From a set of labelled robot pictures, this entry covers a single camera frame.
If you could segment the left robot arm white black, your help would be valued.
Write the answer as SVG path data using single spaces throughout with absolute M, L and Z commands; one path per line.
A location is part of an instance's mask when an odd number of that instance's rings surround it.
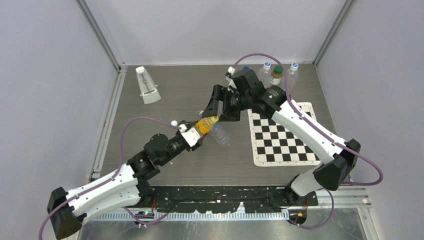
M 154 134 L 142 151 L 97 180 L 70 190 L 54 189 L 47 213 L 55 238 L 70 237 L 89 221 L 112 210 L 135 205 L 148 207 L 155 196 L 148 181 L 160 173 L 160 167 L 182 152 L 202 146 L 205 135 L 195 124 L 183 120 L 172 138 Z

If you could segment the yellow juice bottle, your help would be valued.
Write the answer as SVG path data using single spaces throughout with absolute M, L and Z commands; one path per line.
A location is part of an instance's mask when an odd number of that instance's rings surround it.
M 204 136 L 211 131 L 214 127 L 214 124 L 217 122 L 212 122 L 211 117 L 204 117 L 194 124 L 194 127 L 199 131 L 199 133 Z

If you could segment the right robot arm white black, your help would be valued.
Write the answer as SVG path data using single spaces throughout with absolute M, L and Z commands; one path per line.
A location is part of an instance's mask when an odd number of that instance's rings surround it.
M 299 205 L 310 192 L 324 188 L 336 191 L 357 162 L 354 152 L 360 143 L 333 134 L 305 113 L 278 86 L 265 88 L 252 69 L 227 73 L 227 87 L 215 85 L 202 117 L 218 116 L 221 122 L 240 120 L 241 111 L 252 110 L 285 127 L 306 144 L 321 163 L 314 169 L 297 175 L 286 187 L 285 198 Z

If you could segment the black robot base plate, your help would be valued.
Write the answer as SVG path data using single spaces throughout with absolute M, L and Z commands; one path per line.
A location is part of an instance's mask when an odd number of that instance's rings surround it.
M 307 207 L 316 207 L 316 192 L 295 197 L 284 186 L 154 186 L 152 194 L 132 204 L 160 213 L 178 214 L 274 214 L 290 207 L 299 207 L 301 223 L 306 221 Z

